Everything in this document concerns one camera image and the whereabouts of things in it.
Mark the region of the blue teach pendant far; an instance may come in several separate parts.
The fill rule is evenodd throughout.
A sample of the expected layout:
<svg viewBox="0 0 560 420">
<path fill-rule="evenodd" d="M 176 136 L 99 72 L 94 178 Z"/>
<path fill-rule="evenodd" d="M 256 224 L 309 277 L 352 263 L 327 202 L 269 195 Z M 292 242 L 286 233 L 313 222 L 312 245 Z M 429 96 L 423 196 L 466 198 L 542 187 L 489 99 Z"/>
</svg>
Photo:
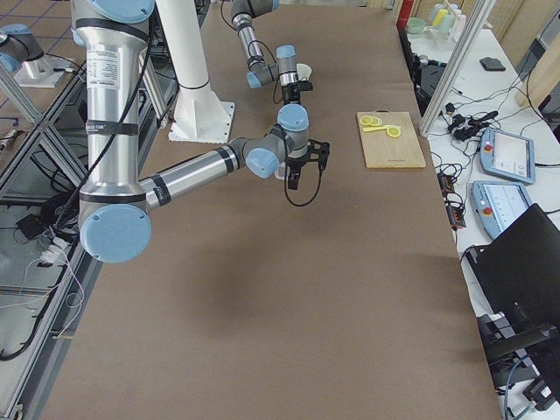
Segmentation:
<svg viewBox="0 0 560 420">
<path fill-rule="evenodd" d="M 532 185 L 536 182 L 534 142 L 497 129 L 486 129 L 480 140 L 482 171 L 504 179 Z"/>
</svg>

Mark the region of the black small pad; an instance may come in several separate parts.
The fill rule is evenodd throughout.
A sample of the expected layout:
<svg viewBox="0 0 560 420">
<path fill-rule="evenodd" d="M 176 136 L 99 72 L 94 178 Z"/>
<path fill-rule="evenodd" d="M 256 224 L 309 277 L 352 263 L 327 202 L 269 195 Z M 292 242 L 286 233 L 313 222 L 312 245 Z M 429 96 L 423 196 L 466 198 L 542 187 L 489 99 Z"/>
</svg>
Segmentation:
<svg viewBox="0 0 560 420">
<path fill-rule="evenodd" d="M 493 57 L 484 57 L 479 60 L 479 63 L 487 72 L 504 72 L 506 70 L 501 61 Z"/>
</svg>

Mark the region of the lemon slice single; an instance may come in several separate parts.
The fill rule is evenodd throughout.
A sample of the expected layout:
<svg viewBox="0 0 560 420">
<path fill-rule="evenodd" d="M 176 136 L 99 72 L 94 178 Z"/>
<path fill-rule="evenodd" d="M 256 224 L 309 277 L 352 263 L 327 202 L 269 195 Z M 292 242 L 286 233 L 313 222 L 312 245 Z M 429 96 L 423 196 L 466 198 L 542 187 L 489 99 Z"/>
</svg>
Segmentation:
<svg viewBox="0 0 560 420">
<path fill-rule="evenodd" d="M 391 138 L 398 138 L 401 135 L 401 128 L 399 126 L 388 126 L 386 134 Z"/>
</svg>

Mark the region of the white paper bowl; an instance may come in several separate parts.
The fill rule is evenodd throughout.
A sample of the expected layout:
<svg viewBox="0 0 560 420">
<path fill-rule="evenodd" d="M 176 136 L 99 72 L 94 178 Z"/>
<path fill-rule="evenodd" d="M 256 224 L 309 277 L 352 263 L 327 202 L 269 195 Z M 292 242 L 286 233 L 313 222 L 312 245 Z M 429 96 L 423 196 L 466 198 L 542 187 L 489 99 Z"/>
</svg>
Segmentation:
<svg viewBox="0 0 560 420">
<path fill-rule="evenodd" d="M 312 75 L 312 68 L 305 63 L 297 63 L 297 77 L 300 81 L 309 81 Z"/>
</svg>

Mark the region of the yellow toy knife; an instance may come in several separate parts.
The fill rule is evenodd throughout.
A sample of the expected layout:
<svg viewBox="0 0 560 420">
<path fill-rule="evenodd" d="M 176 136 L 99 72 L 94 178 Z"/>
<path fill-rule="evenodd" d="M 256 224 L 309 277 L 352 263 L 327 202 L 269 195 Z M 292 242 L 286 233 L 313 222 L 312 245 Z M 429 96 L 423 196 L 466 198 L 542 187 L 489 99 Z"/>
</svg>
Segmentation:
<svg viewBox="0 0 560 420">
<path fill-rule="evenodd" d="M 362 131 L 363 131 L 363 132 L 372 132 L 372 131 L 378 131 L 378 130 L 388 130 L 388 129 L 390 129 L 390 128 L 391 128 L 391 127 L 388 126 L 388 125 L 382 125 L 382 126 L 367 126 L 367 127 L 364 127 L 364 128 L 362 129 Z"/>
</svg>

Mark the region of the white pillar with base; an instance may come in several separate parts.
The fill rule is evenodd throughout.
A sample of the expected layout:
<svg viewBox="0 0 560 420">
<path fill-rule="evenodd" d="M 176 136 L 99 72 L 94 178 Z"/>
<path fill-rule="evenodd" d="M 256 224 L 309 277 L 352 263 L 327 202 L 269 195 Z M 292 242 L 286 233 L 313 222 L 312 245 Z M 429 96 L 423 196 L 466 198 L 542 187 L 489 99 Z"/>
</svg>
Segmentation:
<svg viewBox="0 0 560 420">
<path fill-rule="evenodd" d="M 179 87 L 169 139 L 226 143 L 235 105 L 211 87 L 194 2 L 161 0 L 157 9 Z"/>
</svg>

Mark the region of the blue teach pendant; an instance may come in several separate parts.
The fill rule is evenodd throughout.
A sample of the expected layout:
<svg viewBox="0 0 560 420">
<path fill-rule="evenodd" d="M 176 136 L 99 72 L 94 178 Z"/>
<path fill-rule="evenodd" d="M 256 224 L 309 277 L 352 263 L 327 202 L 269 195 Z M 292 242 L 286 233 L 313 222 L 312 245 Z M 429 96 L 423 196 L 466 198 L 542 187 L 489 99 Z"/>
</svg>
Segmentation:
<svg viewBox="0 0 560 420">
<path fill-rule="evenodd" d="M 534 142 L 497 129 L 486 129 L 480 140 L 482 171 L 504 179 L 532 185 L 536 182 Z"/>
<path fill-rule="evenodd" d="M 532 205 L 519 182 L 473 181 L 471 198 L 483 229 L 493 240 Z"/>
</svg>

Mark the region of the clear plastic egg box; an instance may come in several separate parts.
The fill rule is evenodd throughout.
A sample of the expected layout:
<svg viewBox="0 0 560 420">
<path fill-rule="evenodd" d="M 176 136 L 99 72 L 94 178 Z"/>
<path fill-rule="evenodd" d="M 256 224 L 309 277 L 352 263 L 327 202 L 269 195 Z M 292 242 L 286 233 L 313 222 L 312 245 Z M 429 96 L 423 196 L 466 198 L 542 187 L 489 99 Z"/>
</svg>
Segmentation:
<svg viewBox="0 0 560 420">
<path fill-rule="evenodd" d="M 275 170 L 274 175 L 278 180 L 284 180 L 286 176 L 287 168 L 285 162 L 282 162 Z"/>
</svg>

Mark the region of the black monitor back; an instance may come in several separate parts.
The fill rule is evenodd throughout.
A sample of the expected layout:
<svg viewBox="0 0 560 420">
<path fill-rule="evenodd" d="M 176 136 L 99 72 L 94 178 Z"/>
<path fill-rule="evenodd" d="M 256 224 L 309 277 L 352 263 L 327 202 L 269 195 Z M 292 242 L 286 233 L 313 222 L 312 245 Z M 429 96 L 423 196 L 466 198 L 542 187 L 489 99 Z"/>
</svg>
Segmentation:
<svg viewBox="0 0 560 420">
<path fill-rule="evenodd" d="M 514 336 L 485 345 L 490 361 L 525 349 L 547 386 L 559 389 L 559 229 L 531 205 L 492 243 L 467 261 L 493 312 Z"/>
</svg>

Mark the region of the lemon slice pair lower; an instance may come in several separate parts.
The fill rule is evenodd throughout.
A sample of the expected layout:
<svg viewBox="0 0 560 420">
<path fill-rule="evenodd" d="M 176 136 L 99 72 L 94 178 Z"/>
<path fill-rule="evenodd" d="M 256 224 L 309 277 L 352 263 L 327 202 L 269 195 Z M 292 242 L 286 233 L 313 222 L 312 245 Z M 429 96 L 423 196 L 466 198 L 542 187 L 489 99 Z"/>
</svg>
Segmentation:
<svg viewBox="0 0 560 420">
<path fill-rule="evenodd" d="M 369 126 L 373 123 L 374 123 L 374 118 L 371 115 L 363 115 L 360 118 L 360 124 L 361 125 Z"/>
</svg>

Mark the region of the blue teach pendant near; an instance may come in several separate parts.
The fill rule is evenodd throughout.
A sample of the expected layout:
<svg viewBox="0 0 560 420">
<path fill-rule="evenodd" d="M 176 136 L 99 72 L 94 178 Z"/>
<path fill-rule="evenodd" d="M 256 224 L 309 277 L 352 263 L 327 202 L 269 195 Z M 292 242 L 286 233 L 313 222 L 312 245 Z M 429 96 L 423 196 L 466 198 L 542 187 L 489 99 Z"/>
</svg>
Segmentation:
<svg viewBox="0 0 560 420">
<path fill-rule="evenodd" d="M 532 205 L 519 182 L 473 181 L 471 198 L 483 229 L 493 240 Z"/>
</svg>

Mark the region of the wooden cutting board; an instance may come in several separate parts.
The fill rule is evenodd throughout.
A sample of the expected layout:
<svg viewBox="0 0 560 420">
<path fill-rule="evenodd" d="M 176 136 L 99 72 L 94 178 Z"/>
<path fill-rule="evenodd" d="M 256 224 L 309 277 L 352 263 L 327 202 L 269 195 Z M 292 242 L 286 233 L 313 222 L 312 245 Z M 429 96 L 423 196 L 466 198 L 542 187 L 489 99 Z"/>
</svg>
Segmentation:
<svg viewBox="0 0 560 420">
<path fill-rule="evenodd" d="M 401 135 L 391 138 L 386 130 L 363 132 L 362 116 L 376 116 L 382 125 L 399 126 Z M 368 169 L 420 169 L 426 166 L 417 133 L 408 112 L 358 112 L 356 115 L 363 154 Z"/>
</svg>

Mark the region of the aluminium frame post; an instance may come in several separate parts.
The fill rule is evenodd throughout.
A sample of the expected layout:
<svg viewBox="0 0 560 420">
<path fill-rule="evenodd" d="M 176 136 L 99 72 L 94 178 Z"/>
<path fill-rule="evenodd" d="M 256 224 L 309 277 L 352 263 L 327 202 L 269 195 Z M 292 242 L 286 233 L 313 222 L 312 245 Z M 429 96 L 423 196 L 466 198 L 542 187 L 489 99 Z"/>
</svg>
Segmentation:
<svg viewBox="0 0 560 420">
<path fill-rule="evenodd" d="M 466 20 L 465 28 L 458 39 L 458 43 L 454 47 L 444 73 L 419 123 L 418 132 L 422 137 L 427 137 L 431 132 L 434 122 L 437 120 L 438 114 L 451 92 L 466 62 L 466 58 L 473 49 L 480 30 L 487 21 L 495 3 L 495 0 L 479 0 L 474 5 L 472 14 Z"/>
</svg>

